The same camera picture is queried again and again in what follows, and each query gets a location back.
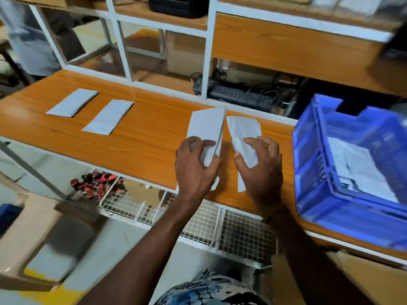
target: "person in background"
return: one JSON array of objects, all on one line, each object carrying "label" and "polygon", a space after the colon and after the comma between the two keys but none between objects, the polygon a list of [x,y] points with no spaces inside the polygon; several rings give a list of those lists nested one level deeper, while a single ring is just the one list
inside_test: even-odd
[{"label": "person in background", "polygon": [[[85,50],[71,27],[73,21],[69,13],[50,8],[42,10],[66,59],[72,60],[84,54]],[[21,66],[35,81],[61,69],[29,5],[14,0],[0,0],[0,19],[7,29],[10,45]]]},{"label": "person in background", "polygon": [[[288,260],[304,301],[309,305],[373,305],[294,220],[281,200],[282,158],[278,143],[267,137],[244,138],[256,151],[258,164],[248,168],[241,154],[235,164],[264,222],[271,227]],[[215,141],[185,139],[176,151],[179,195],[164,215],[128,254],[77,305],[147,305],[178,236],[211,188],[221,167],[213,157],[201,163],[205,147]],[[242,282],[209,270],[177,285],[155,305],[220,305],[267,303]]]}]

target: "wooden table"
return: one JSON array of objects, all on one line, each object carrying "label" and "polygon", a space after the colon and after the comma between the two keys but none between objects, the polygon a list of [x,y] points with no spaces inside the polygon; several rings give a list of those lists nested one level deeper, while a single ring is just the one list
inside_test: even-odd
[{"label": "wooden table", "polygon": [[[45,114],[78,88],[100,93],[73,118]],[[81,131],[112,99],[134,102],[112,134],[103,136]],[[175,189],[175,151],[186,138],[191,113],[206,108],[210,106],[62,70],[0,101],[0,136]],[[228,111],[226,115],[242,114]],[[407,261],[406,252],[380,248],[299,218],[295,210],[291,139],[294,128],[257,120],[263,135],[280,145],[284,174],[282,198],[305,230],[318,234],[319,238],[330,237],[342,246],[360,246]],[[223,130],[221,159],[220,182],[207,199],[255,214],[256,209],[247,193],[237,192],[234,149],[227,126]]]}]

